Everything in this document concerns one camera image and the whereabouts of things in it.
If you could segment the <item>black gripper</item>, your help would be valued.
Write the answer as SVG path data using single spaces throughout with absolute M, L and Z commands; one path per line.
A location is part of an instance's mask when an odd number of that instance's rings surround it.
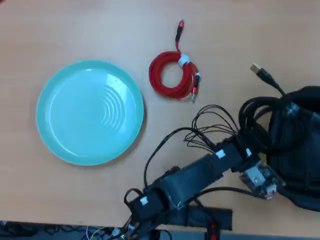
M 236 137 L 233 138 L 237 152 L 241 156 L 240 163 L 231 168 L 234 172 L 243 172 L 258 163 L 258 153 L 267 153 L 269 147 L 268 132 L 262 126 L 241 126 Z

